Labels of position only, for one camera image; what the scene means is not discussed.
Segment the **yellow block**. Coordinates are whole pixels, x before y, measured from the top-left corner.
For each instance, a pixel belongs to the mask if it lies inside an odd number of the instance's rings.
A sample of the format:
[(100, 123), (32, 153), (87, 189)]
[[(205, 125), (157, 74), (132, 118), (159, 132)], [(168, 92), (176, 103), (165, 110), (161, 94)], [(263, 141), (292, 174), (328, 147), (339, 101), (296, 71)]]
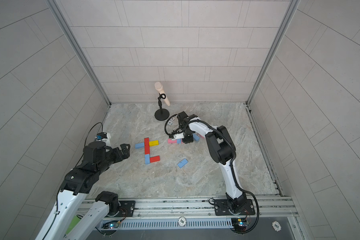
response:
[(159, 141), (158, 140), (156, 140), (156, 141), (150, 141), (149, 142), (149, 146), (150, 147), (154, 147), (154, 146), (158, 146), (159, 145)]

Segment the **red stem block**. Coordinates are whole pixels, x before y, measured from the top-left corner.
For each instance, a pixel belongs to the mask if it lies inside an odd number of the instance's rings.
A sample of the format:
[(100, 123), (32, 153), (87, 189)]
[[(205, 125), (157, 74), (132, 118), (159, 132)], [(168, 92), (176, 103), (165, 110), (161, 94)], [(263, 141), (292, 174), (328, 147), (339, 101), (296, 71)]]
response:
[(144, 139), (145, 147), (149, 147), (149, 142), (150, 142), (149, 138)]

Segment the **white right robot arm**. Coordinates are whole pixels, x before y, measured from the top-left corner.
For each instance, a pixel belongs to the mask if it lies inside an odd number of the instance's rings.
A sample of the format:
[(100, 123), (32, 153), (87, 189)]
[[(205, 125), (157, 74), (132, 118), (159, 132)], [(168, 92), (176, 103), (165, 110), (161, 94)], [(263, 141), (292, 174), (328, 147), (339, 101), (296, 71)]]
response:
[(179, 126), (184, 137), (194, 132), (205, 137), (211, 158), (219, 164), (224, 177), (228, 208), (234, 214), (240, 213), (244, 209), (247, 197), (236, 175), (236, 147), (227, 128), (213, 127), (198, 117), (180, 120)]

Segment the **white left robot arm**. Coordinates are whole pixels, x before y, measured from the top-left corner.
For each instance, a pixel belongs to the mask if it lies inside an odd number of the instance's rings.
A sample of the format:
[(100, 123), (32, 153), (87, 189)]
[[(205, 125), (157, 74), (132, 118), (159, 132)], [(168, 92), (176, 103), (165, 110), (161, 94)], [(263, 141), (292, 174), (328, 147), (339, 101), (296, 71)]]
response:
[(88, 212), (68, 231), (77, 214), (100, 175), (130, 157), (130, 145), (122, 144), (111, 148), (105, 142), (92, 142), (83, 149), (83, 162), (67, 173), (59, 187), (56, 203), (43, 227), (37, 235), (38, 240), (85, 240), (105, 217), (126, 217), (133, 215), (133, 207), (126, 208), (116, 193), (103, 191), (96, 198)]

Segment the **black microphone stand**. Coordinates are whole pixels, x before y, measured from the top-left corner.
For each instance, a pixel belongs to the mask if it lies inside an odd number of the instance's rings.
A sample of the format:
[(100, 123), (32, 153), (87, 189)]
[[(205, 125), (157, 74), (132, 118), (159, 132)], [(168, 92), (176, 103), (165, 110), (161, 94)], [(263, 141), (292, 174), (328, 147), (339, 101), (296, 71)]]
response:
[(162, 100), (166, 100), (166, 94), (159, 94), (158, 105), (159, 109), (155, 112), (155, 119), (158, 121), (165, 121), (169, 118), (170, 113), (167, 109), (163, 109)]

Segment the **beige wooden microphone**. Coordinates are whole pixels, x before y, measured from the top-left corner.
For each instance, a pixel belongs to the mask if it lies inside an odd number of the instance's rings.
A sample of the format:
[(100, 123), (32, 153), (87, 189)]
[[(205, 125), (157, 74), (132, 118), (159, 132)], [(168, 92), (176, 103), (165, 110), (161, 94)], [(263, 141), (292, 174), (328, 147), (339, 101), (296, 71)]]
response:
[(168, 96), (166, 95), (166, 93), (164, 91), (164, 87), (163, 87), (162, 83), (156, 82), (155, 83), (155, 89), (158, 91), (158, 93), (161, 96), (165, 95), (164, 102), (166, 103), (167, 106), (170, 106), (171, 104), (170, 104), (169, 98), (168, 98)]

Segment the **left circuit board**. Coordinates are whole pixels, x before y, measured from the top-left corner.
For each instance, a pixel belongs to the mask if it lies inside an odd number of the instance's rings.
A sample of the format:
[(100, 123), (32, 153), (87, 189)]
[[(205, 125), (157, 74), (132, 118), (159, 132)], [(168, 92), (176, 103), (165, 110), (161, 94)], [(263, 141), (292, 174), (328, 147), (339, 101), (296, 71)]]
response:
[(121, 225), (121, 221), (110, 221), (102, 225), (103, 230), (113, 230), (117, 229)]

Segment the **circuit board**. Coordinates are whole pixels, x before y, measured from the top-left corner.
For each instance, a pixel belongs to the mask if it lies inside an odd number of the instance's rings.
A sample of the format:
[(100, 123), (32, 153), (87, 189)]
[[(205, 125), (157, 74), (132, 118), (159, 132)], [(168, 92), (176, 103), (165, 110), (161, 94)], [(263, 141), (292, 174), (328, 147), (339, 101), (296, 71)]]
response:
[(121, 225), (121, 221), (110, 221), (102, 225), (103, 230), (113, 230), (117, 229)]
[(243, 233), (247, 230), (248, 222), (246, 219), (238, 219), (238, 218), (232, 218), (232, 230), (234, 232)]

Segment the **right circuit board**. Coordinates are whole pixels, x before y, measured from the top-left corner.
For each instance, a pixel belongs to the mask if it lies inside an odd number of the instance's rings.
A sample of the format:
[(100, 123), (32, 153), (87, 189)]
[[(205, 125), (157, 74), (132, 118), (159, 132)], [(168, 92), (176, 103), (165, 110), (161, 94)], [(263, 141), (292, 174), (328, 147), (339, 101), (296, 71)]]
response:
[(232, 218), (232, 230), (234, 232), (243, 233), (247, 230), (248, 222), (246, 219), (238, 219), (238, 218)]

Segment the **poker chip right corner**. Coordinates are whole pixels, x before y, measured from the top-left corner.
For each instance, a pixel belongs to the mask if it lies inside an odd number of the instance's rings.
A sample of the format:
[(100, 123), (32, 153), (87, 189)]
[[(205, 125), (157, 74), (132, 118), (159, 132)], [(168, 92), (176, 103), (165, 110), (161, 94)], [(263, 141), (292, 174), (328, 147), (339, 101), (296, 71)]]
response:
[(281, 224), (278, 221), (272, 222), (272, 227), (276, 232), (279, 232), (282, 229)]

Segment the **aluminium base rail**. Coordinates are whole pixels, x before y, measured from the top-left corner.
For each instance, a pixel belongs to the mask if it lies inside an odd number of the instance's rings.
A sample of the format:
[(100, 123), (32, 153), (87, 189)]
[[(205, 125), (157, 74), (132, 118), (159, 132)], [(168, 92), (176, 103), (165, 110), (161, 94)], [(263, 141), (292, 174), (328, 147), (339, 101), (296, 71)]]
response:
[[(84, 216), (95, 200), (84, 200), (77, 216)], [(126, 217), (117, 229), (103, 230), (102, 225), (118, 221), (121, 217), (105, 217), (94, 230), (102, 233), (126, 230), (172, 230), (172, 229), (229, 229), (232, 218), (246, 219), (247, 229), (261, 224), (260, 219), (287, 218), (293, 220), (298, 211), (290, 197), (260, 196), (257, 201), (248, 199), (245, 209), (239, 214), (229, 211), (227, 201), (222, 198), (136, 198), (120, 199), (126, 208), (133, 207), (133, 215)], [(179, 217), (185, 217), (187, 225), (179, 227)]]

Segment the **poker chip on rail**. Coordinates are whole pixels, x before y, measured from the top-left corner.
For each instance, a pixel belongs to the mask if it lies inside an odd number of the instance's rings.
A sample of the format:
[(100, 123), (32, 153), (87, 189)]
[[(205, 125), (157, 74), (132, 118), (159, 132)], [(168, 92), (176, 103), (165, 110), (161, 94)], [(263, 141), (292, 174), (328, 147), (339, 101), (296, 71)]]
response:
[(178, 219), (179, 227), (185, 227), (187, 225), (187, 220), (185, 217), (179, 217)]

